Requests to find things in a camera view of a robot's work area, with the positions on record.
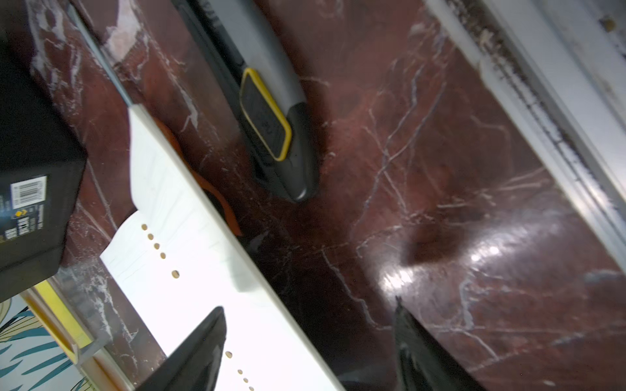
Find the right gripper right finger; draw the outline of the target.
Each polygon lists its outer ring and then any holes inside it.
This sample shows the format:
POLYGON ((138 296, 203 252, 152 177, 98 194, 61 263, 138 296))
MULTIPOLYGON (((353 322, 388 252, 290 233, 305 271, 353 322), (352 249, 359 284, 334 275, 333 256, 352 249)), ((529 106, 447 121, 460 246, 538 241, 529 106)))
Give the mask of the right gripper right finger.
POLYGON ((396 375, 400 390, 483 390, 484 387, 396 298, 396 375))

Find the notebook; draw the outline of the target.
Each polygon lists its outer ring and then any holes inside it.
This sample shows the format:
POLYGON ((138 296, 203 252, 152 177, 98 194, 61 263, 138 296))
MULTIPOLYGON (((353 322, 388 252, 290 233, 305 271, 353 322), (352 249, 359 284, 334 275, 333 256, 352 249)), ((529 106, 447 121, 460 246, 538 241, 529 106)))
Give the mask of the notebook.
POLYGON ((128 114, 136 210, 101 258, 164 354, 222 307, 217 389, 341 389, 146 108, 128 114))

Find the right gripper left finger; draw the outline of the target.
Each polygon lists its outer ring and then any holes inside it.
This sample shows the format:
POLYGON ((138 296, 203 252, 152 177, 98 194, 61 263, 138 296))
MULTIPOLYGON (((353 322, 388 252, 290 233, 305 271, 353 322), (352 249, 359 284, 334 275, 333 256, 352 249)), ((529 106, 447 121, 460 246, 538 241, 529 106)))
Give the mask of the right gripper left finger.
POLYGON ((224 353, 227 322, 214 308, 138 390, 214 390, 224 353))

